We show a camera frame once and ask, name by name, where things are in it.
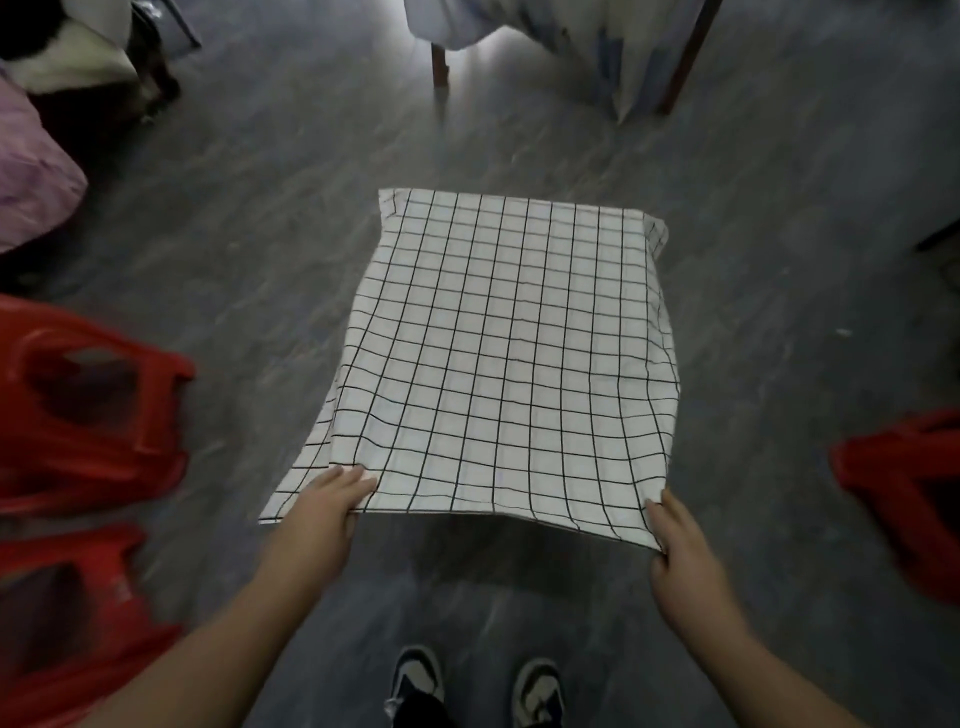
sneaker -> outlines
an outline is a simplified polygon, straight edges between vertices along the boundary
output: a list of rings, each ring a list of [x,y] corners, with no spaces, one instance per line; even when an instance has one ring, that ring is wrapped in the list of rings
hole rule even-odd
[[[542,657],[523,666],[514,683],[514,726],[563,728],[566,701],[560,672]]]
[[[433,650],[419,644],[400,650],[394,667],[390,697],[383,704],[383,710],[393,719],[400,704],[414,692],[425,692],[444,702],[444,679],[440,673],[440,661]]]

pink fabric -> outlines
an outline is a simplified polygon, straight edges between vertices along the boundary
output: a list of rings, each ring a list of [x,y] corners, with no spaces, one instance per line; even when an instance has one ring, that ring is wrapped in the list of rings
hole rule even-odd
[[[44,131],[30,99],[0,73],[0,253],[63,223],[86,177]]]

white cloth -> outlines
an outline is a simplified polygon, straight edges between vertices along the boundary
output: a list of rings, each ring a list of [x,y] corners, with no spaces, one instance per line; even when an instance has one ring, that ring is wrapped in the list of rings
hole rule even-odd
[[[126,48],[133,23],[130,0],[60,0],[67,17],[83,23],[118,48]]]
[[[656,548],[679,382],[638,210],[380,192],[380,244],[340,370],[260,516],[329,464],[380,474],[365,511],[497,513]]]
[[[660,102],[704,0],[404,0],[407,26],[460,50],[507,25],[590,67],[617,119]]]
[[[7,73],[14,83],[34,94],[137,79],[122,48],[70,19],[63,21],[57,36],[35,56],[9,62]]]

black pants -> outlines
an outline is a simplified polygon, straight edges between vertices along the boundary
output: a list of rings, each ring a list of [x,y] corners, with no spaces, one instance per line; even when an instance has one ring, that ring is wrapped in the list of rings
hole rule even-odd
[[[433,695],[414,692],[396,711],[394,728],[456,728],[446,707]],[[539,723],[534,728],[551,728],[550,723]]]

black and white fabric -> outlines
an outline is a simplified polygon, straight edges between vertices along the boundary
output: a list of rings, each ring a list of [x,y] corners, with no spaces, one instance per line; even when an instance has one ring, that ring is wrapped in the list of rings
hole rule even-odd
[[[320,417],[261,522],[328,465],[380,475],[365,511],[504,514],[658,547],[680,394],[638,210],[380,192]]]

